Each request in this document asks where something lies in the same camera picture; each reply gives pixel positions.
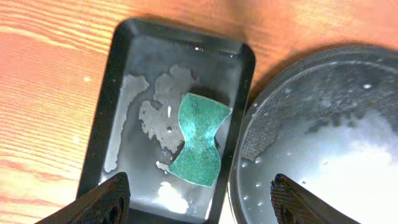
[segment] black tray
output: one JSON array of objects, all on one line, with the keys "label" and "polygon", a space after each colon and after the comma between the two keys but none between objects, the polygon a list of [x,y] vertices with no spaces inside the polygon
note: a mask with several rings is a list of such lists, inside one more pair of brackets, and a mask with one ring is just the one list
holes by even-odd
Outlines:
[{"label": "black tray", "polygon": [[[128,19],[118,25],[77,197],[123,171],[129,177],[131,190],[129,222],[218,223],[254,64],[253,52],[241,42],[140,19]],[[166,81],[159,80],[155,86],[161,75]],[[187,81],[182,81],[181,77],[188,77],[190,88],[182,84]],[[171,164],[182,148],[182,144],[178,145],[175,148],[177,152],[172,154],[170,150],[162,149],[155,136],[149,139],[143,132],[143,129],[148,131],[152,128],[159,131],[168,122],[167,116],[163,115],[163,119],[158,114],[157,118],[162,119],[147,119],[145,123],[139,119],[148,109],[142,107],[143,101],[150,101],[151,106],[159,111],[165,109],[165,102],[158,98],[154,100],[154,93],[156,88],[165,90],[167,80],[178,83],[173,85],[172,91],[164,93],[170,101],[166,100],[166,104],[172,105],[172,116],[178,111],[178,101],[188,91],[220,101],[233,109],[216,135],[221,153],[221,172],[212,188],[189,184],[166,174],[155,164],[157,161]],[[177,97],[174,94],[176,89],[181,91]],[[175,125],[173,131],[174,128],[179,130],[178,124],[172,125]],[[189,207],[185,207],[185,211],[172,208],[170,201],[177,204],[182,201]]]}]

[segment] wooden table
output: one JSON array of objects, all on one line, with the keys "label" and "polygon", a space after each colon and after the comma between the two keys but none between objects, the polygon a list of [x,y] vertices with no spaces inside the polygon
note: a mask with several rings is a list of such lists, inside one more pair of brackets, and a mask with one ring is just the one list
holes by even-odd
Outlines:
[{"label": "wooden table", "polygon": [[396,0],[0,1],[0,222],[34,223],[75,199],[112,33],[160,17],[246,41],[253,99],[314,51],[398,49]]}]

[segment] green felt piece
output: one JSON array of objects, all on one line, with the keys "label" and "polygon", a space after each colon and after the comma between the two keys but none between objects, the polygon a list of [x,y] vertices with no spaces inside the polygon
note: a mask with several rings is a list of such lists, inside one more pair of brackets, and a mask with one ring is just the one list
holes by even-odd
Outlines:
[{"label": "green felt piece", "polygon": [[185,144],[169,172],[190,183],[211,187],[221,167],[215,134],[231,112],[231,108],[209,98],[185,95],[178,112]]}]

